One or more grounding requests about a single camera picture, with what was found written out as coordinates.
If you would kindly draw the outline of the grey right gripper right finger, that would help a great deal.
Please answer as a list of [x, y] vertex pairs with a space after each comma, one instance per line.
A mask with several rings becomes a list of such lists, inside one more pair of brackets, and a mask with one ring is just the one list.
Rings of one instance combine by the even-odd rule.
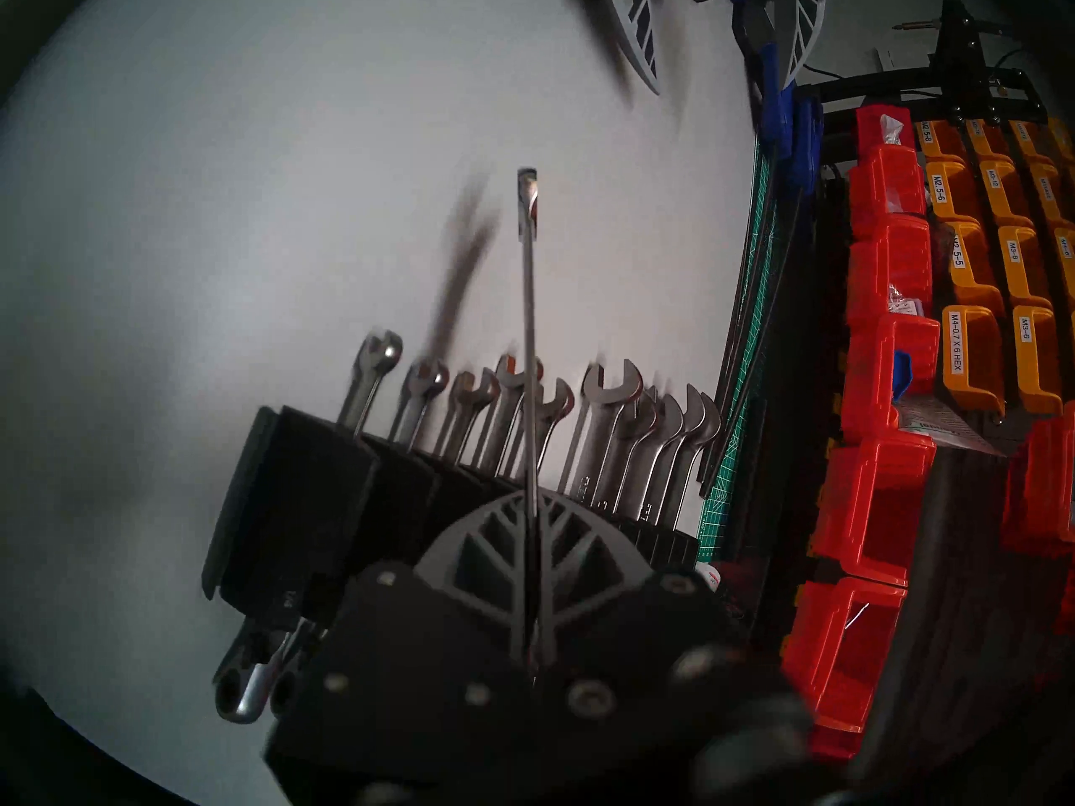
[[540, 495], [536, 804], [807, 804], [808, 713], [723, 594]]

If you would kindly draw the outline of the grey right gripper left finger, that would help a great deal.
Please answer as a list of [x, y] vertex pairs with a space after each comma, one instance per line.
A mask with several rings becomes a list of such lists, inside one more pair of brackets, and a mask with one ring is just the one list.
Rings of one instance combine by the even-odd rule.
[[267, 742], [292, 805], [405, 798], [526, 742], [524, 494], [445, 529], [415, 565], [369, 565]]

